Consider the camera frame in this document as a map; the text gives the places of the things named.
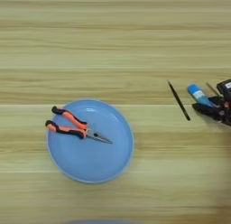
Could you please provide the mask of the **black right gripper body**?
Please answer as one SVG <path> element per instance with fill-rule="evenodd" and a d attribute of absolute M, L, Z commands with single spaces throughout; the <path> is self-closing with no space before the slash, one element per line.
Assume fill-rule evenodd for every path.
<path fill-rule="evenodd" d="M 220 109 L 222 112 L 222 122 L 231 126 L 231 101 L 226 101 L 223 97 L 221 97 Z"/>

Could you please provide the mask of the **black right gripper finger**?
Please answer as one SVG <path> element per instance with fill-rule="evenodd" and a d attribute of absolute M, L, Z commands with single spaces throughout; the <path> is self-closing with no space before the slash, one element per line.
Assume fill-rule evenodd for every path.
<path fill-rule="evenodd" d="M 209 100 L 215 104 L 216 106 L 219 106 L 219 107 L 223 107 L 224 106 L 224 99 L 220 96 L 214 96 L 214 97 L 210 97 Z"/>
<path fill-rule="evenodd" d="M 223 120 L 223 115 L 221 114 L 221 111 L 219 108 L 209 107 L 207 105 L 199 104 L 199 103 L 193 104 L 192 107 L 200 114 L 211 117 L 216 121 Z"/>

